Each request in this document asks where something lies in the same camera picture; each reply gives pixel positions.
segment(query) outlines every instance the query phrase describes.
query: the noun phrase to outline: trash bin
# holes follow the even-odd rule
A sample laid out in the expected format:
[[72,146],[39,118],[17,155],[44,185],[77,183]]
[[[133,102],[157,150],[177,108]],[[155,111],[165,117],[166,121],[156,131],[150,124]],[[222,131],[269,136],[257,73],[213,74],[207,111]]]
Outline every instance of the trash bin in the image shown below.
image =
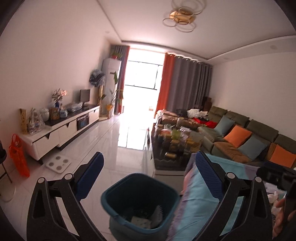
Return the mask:
[[[163,241],[179,203],[179,194],[166,184],[141,173],[133,173],[108,188],[101,203],[110,217],[110,230],[118,241]],[[149,219],[157,206],[163,218],[154,229],[131,223],[133,216]]]

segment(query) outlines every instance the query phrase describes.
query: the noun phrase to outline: small black monitor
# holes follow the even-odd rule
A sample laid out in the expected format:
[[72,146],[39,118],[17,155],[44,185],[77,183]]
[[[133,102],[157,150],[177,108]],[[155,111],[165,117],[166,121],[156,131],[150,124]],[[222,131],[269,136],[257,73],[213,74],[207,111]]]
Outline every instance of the small black monitor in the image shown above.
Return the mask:
[[89,102],[91,90],[80,90],[80,102],[83,102],[83,106],[85,102]]

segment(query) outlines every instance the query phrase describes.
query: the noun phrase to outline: blue gripper pad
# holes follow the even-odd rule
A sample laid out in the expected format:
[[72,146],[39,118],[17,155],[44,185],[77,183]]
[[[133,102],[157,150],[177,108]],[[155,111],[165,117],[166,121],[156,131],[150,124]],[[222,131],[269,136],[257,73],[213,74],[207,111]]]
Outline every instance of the blue gripper pad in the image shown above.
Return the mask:
[[226,174],[222,167],[212,163],[201,151],[196,153],[195,164],[213,197],[222,201],[224,197],[223,179]]
[[96,152],[87,164],[81,165],[74,173],[77,201],[87,197],[103,166],[104,156],[102,153]]

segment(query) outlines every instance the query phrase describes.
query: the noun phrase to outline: white marble floor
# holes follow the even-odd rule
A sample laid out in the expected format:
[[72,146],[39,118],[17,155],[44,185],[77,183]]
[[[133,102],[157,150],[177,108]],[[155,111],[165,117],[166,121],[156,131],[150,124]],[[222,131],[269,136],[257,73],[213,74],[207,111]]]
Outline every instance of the white marble floor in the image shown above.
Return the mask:
[[[0,205],[15,230],[26,240],[29,204],[39,177],[45,177],[47,180],[60,179],[67,173],[75,172],[80,165],[88,163],[99,151],[104,155],[104,167],[87,198],[81,200],[81,204],[105,238],[115,240],[109,230],[109,216],[101,206],[101,194],[126,175],[142,171],[141,150],[144,146],[146,129],[151,127],[152,123],[153,120],[150,118],[141,121],[122,114],[95,124],[61,152],[53,149],[44,156],[45,163],[57,152],[72,159],[73,162],[62,174],[57,174],[45,165],[40,166],[35,160],[27,158],[30,177],[26,179],[19,176],[17,170],[10,173],[16,186],[15,196],[8,203],[0,200]],[[11,185],[8,178],[4,177],[0,181],[0,191],[4,192],[7,188],[11,188]],[[61,199],[58,199],[58,204],[69,231],[76,233]]]

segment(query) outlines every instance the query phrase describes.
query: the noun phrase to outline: human hand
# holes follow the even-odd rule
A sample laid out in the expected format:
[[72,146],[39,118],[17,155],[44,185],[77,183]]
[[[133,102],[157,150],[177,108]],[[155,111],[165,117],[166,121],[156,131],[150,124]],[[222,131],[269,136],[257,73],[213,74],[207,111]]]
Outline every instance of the human hand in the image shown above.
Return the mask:
[[[280,234],[280,232],[283,230],[284,206],[285,206],[285,199],[284,198],[276,204],[276,207],[281,208],[281,210],[279,211],[279,213],[276,216],[276,223],[274,225],[274,229],[272,230],[273,238],[277,237]],[[294,210],[293,212],[291,212],[289,214],[288,221],[292,220],[295,212],[296,212],[296,210]]]

